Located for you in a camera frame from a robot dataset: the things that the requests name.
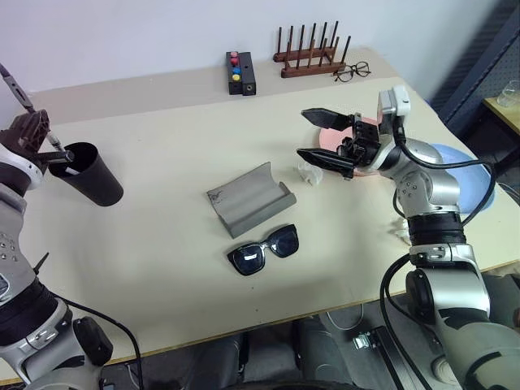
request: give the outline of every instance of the eyeglasses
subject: eyeglasses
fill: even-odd
[[[279,258],[286,258],[298,250],[296,226],[288,225],[271,233],[263,242],[252,242],[227,254],[227,258],[242,275],[252,275],[266,265],[265,249]]]
[[[332,73],[333,76],[336,76],[334,81],[342,81],[344,83],[351,81],[354,77],[354,73],[361,77],[367,77],[371,74],[371,70],[368,67],[368,62],[360,61],[355,65],[347,65],[344,67],[343,71],[335,71]]]

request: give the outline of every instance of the white wall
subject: white wall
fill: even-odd
[[[34,92],[219,65],[233,49],[268,59],[279,26],[339,20],[341,37],[378,51],[428,99],[496,2],[2,0],[0,61]],[[16,110],[0,85],[0,128]]]

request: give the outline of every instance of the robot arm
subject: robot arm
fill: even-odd
[[[19,88],[6,72],[0,65],[2,77]],[[0,132],[0,358],[30,390],[98,390],[112,344],[93,319],[73,319],[67,304],[40,283],[19,246],[25,192],[37,188],[50,163],[74,156],[49,137],[46,112],[35,111],[25,94],[16,96],[28,113]],[[46,137],[56,152],[38,153]]]
[[[309,163],[348,179],[356,167],[394,181],[409,225],[409,258],[416,266],[406,276],[411,314],[434,328],[464,388],[513,389],[520,383],[520,336],[488,320],[488,293],[464,236],[457,181],[444,169],[418,165],[397,144],[404,139],[409,112],[410,99],[401,86],[379,94],[378,126],[363,123],[359,114],[305,110],[302,114],[321,127],[334,124],[343,130],[352,125],[353,138],[346,137],[336,154],[321,149],[297,152]],[[416,158],[442,163],[427,143],[409,139],[406,145]]]

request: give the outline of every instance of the black cup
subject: black cup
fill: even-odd
[[[98,148],[87,142],[65,146],[74,154],[73,162],[50,164],[53,176],[69,183],[99,206],[112,206],[123,196],[123,187],[112,175],[98,153]]]

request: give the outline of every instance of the wooden peg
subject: wooden peg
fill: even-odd
[[[332,44],[334,43],[334,38],[336,37],[336,30],[338,29],[338,23],[339,21],[336,21],[336,24],[334,24],[334,31],[332,32],[332,39],[331,39],[331,48]]]
[[[327,31],[327,22],[323,25],[323,32],[322,32],[322,41],[319,44],[319,49],[321,50],[323,48],[323,40],[325,39],[325,32]]]
[[[280,54],[280,45],[282,43],[282,28],[278,28],[278,51],[277,54]]]
[[[330,60],[331,63],[334,63],[334,56],[336,55],[336,50],[338,49],[338,43],[340,43],[340,38],[336,37],[336,43],[334,44],[334,50],[332,51]]]
[[[350,36],[347,38],[347,44],[344,46],[343,57],[341,57],[341,62],[345,62],[345,56],[347,55],[347,50],[349,49]]]
[[[310,41],[314,40],[314,32],[316,31],[316,23],[312,25],[312,33],[310,34]]]
[[[310,62],[312,61],[312,54],[314,52],[314,39],[310,41],[310,47],[309,47],[309,62],[307,63],[307,67],[310,67]]]
[[[300,35],[300,47],[298,48],[298,57],[296,61],[296,69],[300,69],[300,56],[301,56],[301,46],[303,45],[303,32],[305,31],[306,26],[304,24],[301,25],[301,35]]]
[[[289,48],[287,49],[286,57],[291,55],[291,48],[293,47],[293,26],[291,26],[291,31],[289,33]]]
[[[322,66],[323,56],[325,55],[325,48],[327,48],[327,38],[323,41],[322,54],[319,56],[319,67]]]
[[[287,53],[289,52],[289,50],[291,49],[291,41],[288,41],[287,42]],[[285,70],[287,71],[289,69],[289,56],[286,54],[285,55]]]

